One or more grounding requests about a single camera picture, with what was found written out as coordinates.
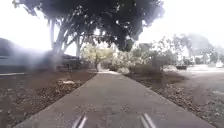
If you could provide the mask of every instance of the parked car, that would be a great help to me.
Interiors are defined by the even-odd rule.
[[[218,61],[215,66],[216,68],[222,68],[224,64],[221,61]]]

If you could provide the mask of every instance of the tree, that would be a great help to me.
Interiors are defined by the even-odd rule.
[[[112,49],[103,49],[97,45],[87,44],[82,49],[82,57],[90,61],[97,68],[97,65],[104,59],[113,57]]]
[[[219,60],[224,63],[224,55],[220,55]]]
[[[210,62],[216,63],[218,61],[218,53],[213,51],[210,54]]]
[[[55,24],[59,26],[56,42],[52,42],[56,53],[85,37],[92,42],[115,43],[120,50],[129,51],[142,28],[163,13],[159,0],[14,0],[13,3],[15,7],[25,5],[34,16],[36,10],[43,12],[51,32]],[[94,35],[96,28],[100,29],[99,35]]]

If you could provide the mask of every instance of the tree canopy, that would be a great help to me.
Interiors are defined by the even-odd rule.
[[[163,14],[160,0],[14,0],[13,3],[15,7],[24,5],[34,16],[39,10],[60,26],[56,47],[87,37],[88,42],[115,43],[120,50],[129,51],[143,27]],[[98,35],[94,35],[96,28],[100,30]]]

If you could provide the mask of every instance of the concrete path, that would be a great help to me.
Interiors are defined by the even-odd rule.
[[[143,128],[147,113],[157,128],[214,128],[143,85],[119,74],[98,74],[74,92],[15,128],[72,128],[80,115],[84,128]]]

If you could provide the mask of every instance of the white line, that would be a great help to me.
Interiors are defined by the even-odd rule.
[[[152,119],[149,117],[148,114],[144,114],[146,120],[148,121],[148,123],[150,124],[151,128],[156,128],[156,125],[153,123]]]
[[[5,73],[5,74],[0,74],[0,76],[13,76],[13,75],[24,75],[26,73]]]

